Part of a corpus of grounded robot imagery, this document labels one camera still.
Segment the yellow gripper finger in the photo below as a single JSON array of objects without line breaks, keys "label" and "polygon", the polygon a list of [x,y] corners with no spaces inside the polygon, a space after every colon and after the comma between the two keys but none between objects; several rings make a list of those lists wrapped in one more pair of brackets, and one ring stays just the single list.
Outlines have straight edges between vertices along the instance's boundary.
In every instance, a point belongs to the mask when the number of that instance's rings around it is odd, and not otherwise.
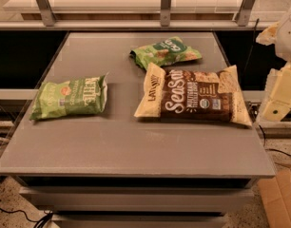
[{"label": "yellow gripper finger", "polygon": [[267,121],[279,122],[291,110],[291,62],[280,70],[270,70],[264,92],[260,116]]}]

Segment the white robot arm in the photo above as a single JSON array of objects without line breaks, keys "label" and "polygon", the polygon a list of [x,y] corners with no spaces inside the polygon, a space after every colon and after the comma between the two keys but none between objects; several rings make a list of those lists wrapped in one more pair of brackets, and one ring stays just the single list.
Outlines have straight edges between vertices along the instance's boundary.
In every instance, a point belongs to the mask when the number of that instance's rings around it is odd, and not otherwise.
[{"label": "white robot arm", "polygon": [[260,107],[262,119],[279,122],[291,110],[291,8],[279,22],[261,32],[256,42],[274,45],[276,55],[286,62],[280,70],[270,70]]}]

